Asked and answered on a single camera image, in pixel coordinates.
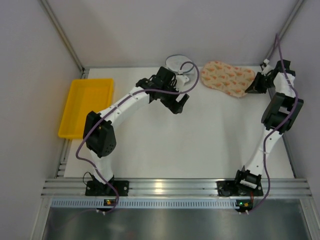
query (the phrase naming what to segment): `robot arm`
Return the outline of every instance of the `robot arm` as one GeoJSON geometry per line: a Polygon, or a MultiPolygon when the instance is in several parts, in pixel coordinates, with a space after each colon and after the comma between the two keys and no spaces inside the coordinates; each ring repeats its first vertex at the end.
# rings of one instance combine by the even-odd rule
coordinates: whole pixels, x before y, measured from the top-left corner
{"type": "MultiPolygon", "coordinates": [[[[101,116],[105,116],[111,109],[116,108],[115,111],[101,122],[99,127],[94,130],[86,141],[86,146],[90,150],[97,170],[107,181],[110,181],[114,177],[111,167],[110,153],[117,145],[115,137],[115,130],[117,127],[139,108],[150,104],[153,100],[157,99],[160,99],[163,105],[170,109],[172,113],[181,113],[184,104],[189,98],[187,94],[177,102],[178,94],[173,95],[154,91],[162,90],[178,93],[179,91],[176,85],[179,83],[179,78],[179,75],[176,78],[175,73],[161,67],[158,73],[150,79],[143,78],[139,80],[127,95],[109,108],[102,110],[99,113],[92,111],[87,115],[83,137],[85,137],[92,127],[101,119],[101,116]]],[[[96,171],[94,171],[94,177],[99,182],[103,184],[105,183],[98,176],[96,171]]]]}
{"type": "MultiPolygon", "coordinates": [[[[268,60],[264,61],[261,65],[262,72],[257,73],[253,83],[246,90],[247,93],[252,94],[266,93],[268,88],[275,88],[276,90],[261,119],[264,128],[263,133],[251,159],[241,170],[237,171],[234,181],[221,181],[218,183],[220,196],[250,196],[252,193],[254,196],[263,195],[261,176],[264,170],[264,154],[267,160],[276,142],[284,132],[292,127],[303,106],[304,101],[298,99],[298,104],[290,118],[266,140],[264,152],[266,137],[285,120],[295,102],[295,93],[290,88],[283,73],[281,62],[278,61],[274,69],[268,63],[268,60]]],[[[284,60],[284,66],[290,84],[293,86],[296,73],[290,70],[290,61],[284,60]]]]}

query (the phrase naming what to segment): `white tabletop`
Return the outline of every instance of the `white tabletop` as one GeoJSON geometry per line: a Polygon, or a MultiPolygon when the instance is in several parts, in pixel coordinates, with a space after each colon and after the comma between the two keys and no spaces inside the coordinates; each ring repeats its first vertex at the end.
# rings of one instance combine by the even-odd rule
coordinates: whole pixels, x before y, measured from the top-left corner
{"type": "MultiPolygon", "coordinates": [[[[113,78],[116,102],[138,80],[149,78],[158,69],[93,68],[88,78],[113,78]]],[[[173,114],[161,102],[154,101],[119,126],[115,131],[117,145],[111,154],[117,178],[235,177],[260,139],[264,127],[261,117],[270,102],[269,95],[235,98],[207,88],[200,81],[189,95],[181,114],[173,114]]],[[[86,171],[93,171],[88,163],[75,157],[80,142],[71,143],[65,177],[79,178],[86,171]]],[[[86,147],[80,155],[91,157],[86,147]]],[[[282,139],[269,155],[267,168],[271,178],[294,177],[282,139]]]]}

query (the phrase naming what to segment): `black mounting plate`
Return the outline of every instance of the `black mounting plate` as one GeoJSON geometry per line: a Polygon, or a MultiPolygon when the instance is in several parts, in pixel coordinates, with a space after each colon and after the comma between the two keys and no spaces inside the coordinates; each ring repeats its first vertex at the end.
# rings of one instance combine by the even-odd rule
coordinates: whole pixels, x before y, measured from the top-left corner
{"type": "MultiPolygon", "coordinates": [[[[111,182],[112,186],[118,191],[120,197],[127,197],[129,192],[129,181],[114,180],[111,182]]],[[[103,187],[96,181],[88,181],[85,188],[86,196],[116,196],[116,193],[104,184],[103,187]]]]}
{"type": "Polygon", "coordinates": [[[240,189],[234,180],[217,181],[216,186],[218,188],[218,195],[221,197],[250,197],[251,192],[254,197],[264,195],[261,183],[258,184],[256,189],[252,189],[251,192],[240,189]]]}

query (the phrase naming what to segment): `yellow plastic bin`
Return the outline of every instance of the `yellow plastic bin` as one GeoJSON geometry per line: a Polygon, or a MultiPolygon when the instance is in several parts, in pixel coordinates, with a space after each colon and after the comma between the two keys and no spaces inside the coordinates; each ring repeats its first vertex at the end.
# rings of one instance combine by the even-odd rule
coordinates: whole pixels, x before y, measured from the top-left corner
{"type": "Polygon", "coordinates": [[[58,136],[82,139],[87,114],[100,112],[112,104],[114,81],[108,79],[75,79],[71,83],[58,136]]]}

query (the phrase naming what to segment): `white wall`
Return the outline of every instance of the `white wall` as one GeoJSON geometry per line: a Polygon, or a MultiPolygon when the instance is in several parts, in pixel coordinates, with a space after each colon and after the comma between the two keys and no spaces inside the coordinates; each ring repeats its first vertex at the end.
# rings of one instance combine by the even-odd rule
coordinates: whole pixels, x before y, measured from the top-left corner
{"type": "MultiPolygon", "coordinates": [[[[296,71],[295,87],[304,105],[287,133],[299,177],[307,178],[320,210],[320,1],[307,0],[284,37],[283,57],[296,71]]],[[[273,62],[279,60],[279,54],[273,62]]]]}
{"type": "Polygon", "coordinates": [[[84,66],[259,64],[296,0],[48,0],[84,66]]]}
{"type": "Polygon", "coordinates": [[[0,238],[30,237],[44,180],[57,166],[57,137],[79,72],[36,0],[0,7],[0,238]]]}

